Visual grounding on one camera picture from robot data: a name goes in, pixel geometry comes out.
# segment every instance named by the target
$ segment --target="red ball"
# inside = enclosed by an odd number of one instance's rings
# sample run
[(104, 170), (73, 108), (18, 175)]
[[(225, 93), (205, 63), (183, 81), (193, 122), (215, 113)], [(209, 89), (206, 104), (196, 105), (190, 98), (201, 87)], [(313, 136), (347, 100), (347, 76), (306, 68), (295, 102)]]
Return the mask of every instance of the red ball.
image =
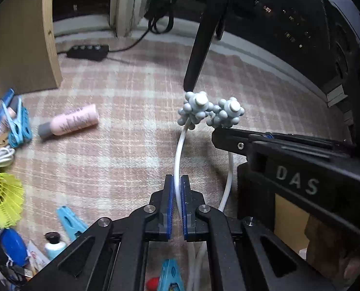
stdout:
[(149, 279), (148, 282), (146, 283), (146, 288), (149, 291), (157, 291), (159, 280), (160, 280), (159, 277), (154, 277), (152, 279)]

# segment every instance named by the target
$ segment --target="coiled white cable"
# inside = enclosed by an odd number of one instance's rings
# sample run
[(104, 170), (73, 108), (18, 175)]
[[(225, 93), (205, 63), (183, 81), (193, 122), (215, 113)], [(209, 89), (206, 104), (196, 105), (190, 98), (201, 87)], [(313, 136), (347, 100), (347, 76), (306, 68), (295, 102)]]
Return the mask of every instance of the coiled white cable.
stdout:
[(11, 165), (14, 161), (14, 153), (16, 151), (11, 146), (0, 148), (0, 168)]
[[(222, 197), (222, 200), (220, 201), (219, 208), (218, 208), (222, 212), (225, 209), (227, 199), (229, 198), (229, 195), (230, 195), (233, 176), (234, 176), (234, 157), (233, 157), (233, 153), (229, 152), (229, 172), (227, 174), (225, 191), (223, 193), (223, 197)], [(196, 256), (195, 278), (194, 278), (193, 291), (199, 291), (200, 273), (201, 273), (201, 269), (202, 269), (203, 259), (204, 259), (204, 256), (206, 255), (206, 253), (207, 253), (207, 243), (203, 242), (203, 244), (202, 244), (202, 246), (200, 246), (199, 251)]]
[[(183, 213), (181, 207), (181, 194), (180, 194), (180, 158), (181, 152), (183, 150), (185, 134), (187, 133), (189, 124), (191, 123), (191, 119), (188, 118), (183, 130), (181, 131), (179, 142), (177, 143), (176, 155), (175, 155), (175, 165), (173, 168), (173, 180), (175, 186), (175, 194), (176, 194), (176, 203), (177, 209), (180, 214), (180, 220), (183, 220)], [(195, 246), (193, 243), (187, 243), (188, 250), (188, 281), (186, 291), (192, 291), (192, 287), (194, 285), (194, 274), (195, 274)]]

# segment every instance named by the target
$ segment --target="wooden panel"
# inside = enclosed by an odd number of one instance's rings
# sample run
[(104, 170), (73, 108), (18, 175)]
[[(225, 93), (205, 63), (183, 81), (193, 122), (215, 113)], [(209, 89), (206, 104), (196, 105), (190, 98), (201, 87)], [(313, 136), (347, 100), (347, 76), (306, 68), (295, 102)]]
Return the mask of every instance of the wooden panel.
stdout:
[(276, 195), (274, 234), (297, 253), (309, 243), (304, 234), (308, 218), (307, 212)]
[(0, 97), (62, 81), (52, 25), (52, 0), (4, 0), (0, 4)]

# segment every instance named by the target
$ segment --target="white tube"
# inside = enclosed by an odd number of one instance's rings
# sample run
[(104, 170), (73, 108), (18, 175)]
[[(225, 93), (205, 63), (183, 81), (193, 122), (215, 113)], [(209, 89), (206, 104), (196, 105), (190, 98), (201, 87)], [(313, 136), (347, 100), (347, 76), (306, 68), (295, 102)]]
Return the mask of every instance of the white tube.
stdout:
[[(181, 194), (180, 194), (180, 158), (181, 152), (183, 150), (183, 144), (185, 140), (185, 134), (187, 133), (188, 126), (191, 123), (191, 119), (188, 118), (183, 130), (181, 131), (179, 142), (177, 143), (176, 154), (175, 154), (175, 165), (173, 168), (173, 181), (175, 186), (176, 194), (176, 203), (177, 209), (180, 214), (180, 220), (183, 220), (183, 213), (181, 207)], [(188, 281), (187, 281), (187, 291), (192, 291), (194, 285), (194, 274), (195, 274), (195, 246), (193, 243), (187, 243), (188, 250)]]
[[(220, 205), (218, 208), (222, 212), (225, 209), (227, 199), (229, 198), (229, 195), (230, 195), (233, 175), (234, 175), (234, 157), (233, 157), (233, 153), (229, 152), (229, 172), (227, 174), (225, 191), (223, 193), (223, 197), (222, 197), (222, 200), (220, 201)], [(194, 281), (193, 291), (199, 291), (200, 273), (201, 273), (201, 269), (202, 269), (203, 258), (206, 255), (206, 253), (207, 253), (207, 243), (203, 242), (203, 244), (202, 244), (202, 246), (200, 246), (200, 249), (196, 256), (195, 281)]]

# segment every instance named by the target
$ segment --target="light blue clothespin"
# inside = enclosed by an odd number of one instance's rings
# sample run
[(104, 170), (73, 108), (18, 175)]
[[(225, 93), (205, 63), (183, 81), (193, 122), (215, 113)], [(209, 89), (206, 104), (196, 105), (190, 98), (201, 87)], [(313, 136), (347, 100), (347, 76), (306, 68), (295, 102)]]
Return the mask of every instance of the light blue clothespin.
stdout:
[(32, 140), (32, 131), (29, 124), (29, 114), (27, 109), (22, 107), (21, 96), (18, 96), (17, 116), (15, 119), (10, 117), (4, 102), (2, 102), (2, 107), (10, 127), (9, 144), (13, 148), (17, 148), (23, 144), (24, 141), (27, 142)]
[(161, 275), (157, 291), (184, 291), (180, 269), (175, 259), (166, 259), (161, 267)]
[(80, 234), (88, 229), (86, 223), (80, 220), (67, 206), (56, 209), (56, 212), (71, 242), (76, 240)]

